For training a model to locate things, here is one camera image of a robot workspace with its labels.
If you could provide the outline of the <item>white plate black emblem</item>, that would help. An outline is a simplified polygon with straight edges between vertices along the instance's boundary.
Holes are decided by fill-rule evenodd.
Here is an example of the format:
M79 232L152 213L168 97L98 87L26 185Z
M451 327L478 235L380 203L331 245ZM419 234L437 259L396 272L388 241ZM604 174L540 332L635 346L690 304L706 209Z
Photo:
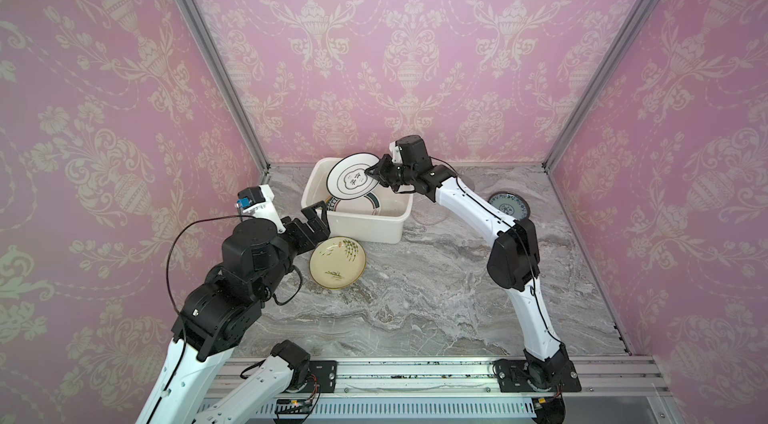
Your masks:
M355 153L336 163L326 177L326 189L333 198L353 200L371 192L378 181L366 171L379 163L371 153Z

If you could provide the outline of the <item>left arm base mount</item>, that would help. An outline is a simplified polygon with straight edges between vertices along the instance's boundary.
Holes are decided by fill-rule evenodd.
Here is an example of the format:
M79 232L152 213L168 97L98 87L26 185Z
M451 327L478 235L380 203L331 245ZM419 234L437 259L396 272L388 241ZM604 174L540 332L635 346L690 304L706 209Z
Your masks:
M292 383L287 389L289 393L310 394L313 391L321 394L334 393L338 375L337 360L312 359L307 365L307 370L301 374L303 379Z

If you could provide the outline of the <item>beige willow painted plate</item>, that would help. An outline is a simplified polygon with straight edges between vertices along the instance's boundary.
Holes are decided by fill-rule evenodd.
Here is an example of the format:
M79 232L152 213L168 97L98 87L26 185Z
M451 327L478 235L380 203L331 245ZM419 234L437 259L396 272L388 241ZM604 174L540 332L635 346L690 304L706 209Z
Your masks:
M333 237L322 242L309 260L312 279L326 289L343 289L354 284L366 265L366 251L348 237Z

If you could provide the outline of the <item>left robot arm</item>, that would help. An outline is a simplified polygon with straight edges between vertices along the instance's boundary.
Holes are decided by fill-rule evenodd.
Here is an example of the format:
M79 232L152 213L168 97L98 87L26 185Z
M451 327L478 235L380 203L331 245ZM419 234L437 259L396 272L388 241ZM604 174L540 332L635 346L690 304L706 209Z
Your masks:
M172 306L172 327L162 370L139 414L140 423L244 423L263 404L288 390L317 393L310 354L284 340L240 385L206 411L199 406L246 331L275 301L294 259L330 236L327 205L316 202L302 219L236 215L222 244L222 260L183 304Z

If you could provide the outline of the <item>small blue patterned dish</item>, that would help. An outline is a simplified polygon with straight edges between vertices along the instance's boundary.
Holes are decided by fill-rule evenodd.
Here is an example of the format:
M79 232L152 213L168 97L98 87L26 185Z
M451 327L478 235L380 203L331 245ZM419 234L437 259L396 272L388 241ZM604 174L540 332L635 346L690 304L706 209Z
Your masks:
M512 192L497 192L488 199L489 204L500 212L515 220L530 217L531 208L528 202L519 194Z

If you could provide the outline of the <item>white plate red green rim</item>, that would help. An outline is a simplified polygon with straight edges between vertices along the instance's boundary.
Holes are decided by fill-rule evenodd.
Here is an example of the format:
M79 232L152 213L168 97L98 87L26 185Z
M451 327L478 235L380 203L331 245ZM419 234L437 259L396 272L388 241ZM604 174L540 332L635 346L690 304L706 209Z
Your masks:
M329 211L338 213L378 216L381 211L381 202L373 192L369 192L362 197L349 200L330 197L327 200L327 208Z

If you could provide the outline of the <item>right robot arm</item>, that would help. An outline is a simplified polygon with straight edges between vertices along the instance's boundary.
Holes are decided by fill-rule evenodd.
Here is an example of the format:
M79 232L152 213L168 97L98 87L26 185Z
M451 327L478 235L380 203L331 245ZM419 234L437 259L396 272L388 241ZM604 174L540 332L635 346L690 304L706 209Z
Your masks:
M418 135L397 140L391 152L374 160L365 174L393 191L406 186L450 210L491 246L486 265L495 284L507 293L524 338L524 356L532 385L555 387L567 373L567 348L553 329L541 292L537 230L528 218L513 218L470 190L448 163L428 154Z

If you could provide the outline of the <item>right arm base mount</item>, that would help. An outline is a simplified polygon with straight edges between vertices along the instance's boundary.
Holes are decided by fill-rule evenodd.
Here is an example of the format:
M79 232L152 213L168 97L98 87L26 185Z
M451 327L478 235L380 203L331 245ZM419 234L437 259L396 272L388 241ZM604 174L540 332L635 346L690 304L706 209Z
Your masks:
M502 393L578 393L582 391L574 364L569 361L499 359L492 363L492 373Z

